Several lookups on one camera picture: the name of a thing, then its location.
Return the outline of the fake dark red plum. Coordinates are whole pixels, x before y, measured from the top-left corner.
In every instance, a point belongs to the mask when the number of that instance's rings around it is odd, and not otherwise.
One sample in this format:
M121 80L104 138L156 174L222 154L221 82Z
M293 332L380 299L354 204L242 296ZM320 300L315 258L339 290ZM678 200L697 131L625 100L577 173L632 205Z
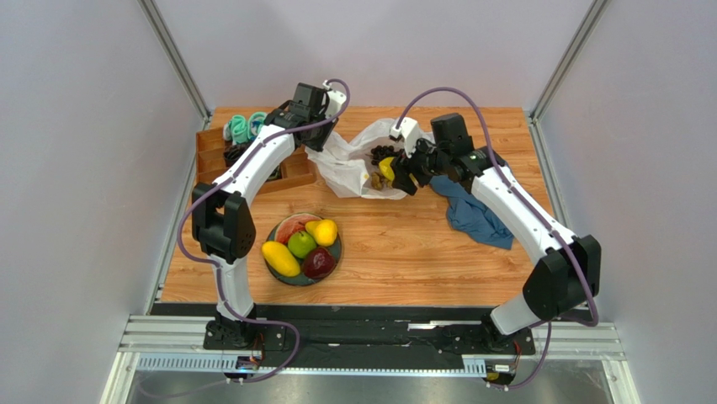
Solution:
M326 278L337 266L337 260L325 247L317 247L304 258L303 274L310 279Z

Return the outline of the fake green apple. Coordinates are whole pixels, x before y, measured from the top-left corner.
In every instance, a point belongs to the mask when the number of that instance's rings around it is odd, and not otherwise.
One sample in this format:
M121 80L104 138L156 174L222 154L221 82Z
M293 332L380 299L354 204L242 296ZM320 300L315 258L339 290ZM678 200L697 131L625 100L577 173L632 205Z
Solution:
M297 231L288 240L289 251L297 258L306 258L318 245L307 231Z

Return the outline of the fake yellow pear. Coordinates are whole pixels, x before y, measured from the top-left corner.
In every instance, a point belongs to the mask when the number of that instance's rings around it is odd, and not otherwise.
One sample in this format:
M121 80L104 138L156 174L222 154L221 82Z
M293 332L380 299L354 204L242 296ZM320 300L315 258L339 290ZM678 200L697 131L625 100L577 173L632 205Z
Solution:
M337 224L329 219L308 221L305 224L305 230L313 237L316 244L321 247L330 247L338 237Z

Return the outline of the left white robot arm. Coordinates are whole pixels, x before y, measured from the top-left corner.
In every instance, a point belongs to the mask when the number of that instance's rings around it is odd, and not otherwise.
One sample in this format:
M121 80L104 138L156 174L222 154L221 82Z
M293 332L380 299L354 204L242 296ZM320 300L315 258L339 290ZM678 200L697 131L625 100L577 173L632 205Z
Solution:
M336 79L315 87L300 83L293 98L264 119L253 143L212 183L199 182L183 219L191 222L193 239L202 256L191 260L211 266L218 303L207 325L204 345L209 349L250 348L258 334L288 324L258 320L247 274L247 255L256 240L250 206L275 169L296 149L320 152L350 102L350 89Z

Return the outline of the fake watermelon slice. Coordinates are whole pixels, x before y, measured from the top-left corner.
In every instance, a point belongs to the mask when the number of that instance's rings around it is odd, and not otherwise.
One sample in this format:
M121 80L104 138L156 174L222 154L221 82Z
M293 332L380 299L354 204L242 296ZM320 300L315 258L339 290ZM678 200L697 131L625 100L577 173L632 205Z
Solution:
M320 219L320 216L310 213L299 213L288 216L277 225L272 240L286 245L295 233L305 230L305 225L308 222L319 221Z

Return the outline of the white plastic bag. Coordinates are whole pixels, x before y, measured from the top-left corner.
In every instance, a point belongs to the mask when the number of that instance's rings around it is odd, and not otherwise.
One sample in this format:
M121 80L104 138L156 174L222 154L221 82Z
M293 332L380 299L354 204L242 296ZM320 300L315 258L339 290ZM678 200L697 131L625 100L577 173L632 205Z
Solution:
M322 151L308 149L306 154L339 198L403 199L407 194L399 189L385 186L378 190L371 184L371 175L379 169L371 164L370 150L377 146L403 147L402 141L394 142L389 138L394 126L395 121L391 118L376 120L350 141L333 131Z

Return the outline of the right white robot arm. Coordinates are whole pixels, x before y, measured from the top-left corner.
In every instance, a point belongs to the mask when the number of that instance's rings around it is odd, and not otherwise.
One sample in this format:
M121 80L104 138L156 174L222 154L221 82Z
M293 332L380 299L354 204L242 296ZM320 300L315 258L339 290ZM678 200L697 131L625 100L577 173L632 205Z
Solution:
M485 314L479 341L498 352L522 330L564 316L586 303L595 307L602 248L593 236L579 237L555 220L518 183L507 163L488 146L475 147L462 115L431 121L427 137L419 124L402 118L389 137L403 152L391 164L395 188L414 195L445 176L483 203L520 242L534 268L521 292Z

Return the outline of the fake green starfruit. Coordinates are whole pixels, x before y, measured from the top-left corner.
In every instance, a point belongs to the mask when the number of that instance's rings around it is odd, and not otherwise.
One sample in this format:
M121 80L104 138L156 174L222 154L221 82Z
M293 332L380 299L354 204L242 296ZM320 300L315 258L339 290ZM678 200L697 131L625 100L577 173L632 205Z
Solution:
M394 170L391 166L394 159L395 159L394 157L386 157L379 162L380 173L383 176L383 178L386 179L387 182L393 182L396 177Z

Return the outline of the fake yellow mango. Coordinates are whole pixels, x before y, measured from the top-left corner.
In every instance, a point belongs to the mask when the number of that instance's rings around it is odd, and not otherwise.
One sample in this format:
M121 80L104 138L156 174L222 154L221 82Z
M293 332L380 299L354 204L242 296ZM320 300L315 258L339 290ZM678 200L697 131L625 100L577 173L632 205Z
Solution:
M287 246L276 241L267 241L261 246L265 261L277 273L284 277L296 277L300 274L300 264Z

